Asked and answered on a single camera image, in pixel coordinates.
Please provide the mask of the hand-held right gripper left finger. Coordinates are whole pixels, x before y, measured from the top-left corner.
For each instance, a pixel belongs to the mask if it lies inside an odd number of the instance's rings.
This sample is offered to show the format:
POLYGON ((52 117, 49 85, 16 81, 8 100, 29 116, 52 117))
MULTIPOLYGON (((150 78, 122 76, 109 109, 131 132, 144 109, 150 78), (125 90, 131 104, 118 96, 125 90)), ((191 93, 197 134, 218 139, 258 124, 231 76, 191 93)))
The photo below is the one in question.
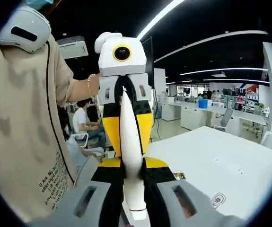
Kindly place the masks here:
POLYGON ((123 167, 114 157, 99 164, 91 180, 68 192, 50 216, 33 227, 124 227, 123 167))

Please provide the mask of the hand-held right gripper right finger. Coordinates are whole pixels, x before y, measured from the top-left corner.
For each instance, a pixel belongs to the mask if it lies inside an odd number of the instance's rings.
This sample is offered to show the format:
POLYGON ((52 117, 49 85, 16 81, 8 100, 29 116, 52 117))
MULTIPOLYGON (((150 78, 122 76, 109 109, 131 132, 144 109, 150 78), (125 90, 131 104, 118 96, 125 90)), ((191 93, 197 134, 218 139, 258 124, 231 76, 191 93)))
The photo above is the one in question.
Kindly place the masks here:
POLYGON ((141 175, 153 227, 243 227, 246 224, 236 216, 214 209, 206 194, 186 180, 177 180, 162 160, 144 157, 141 175))

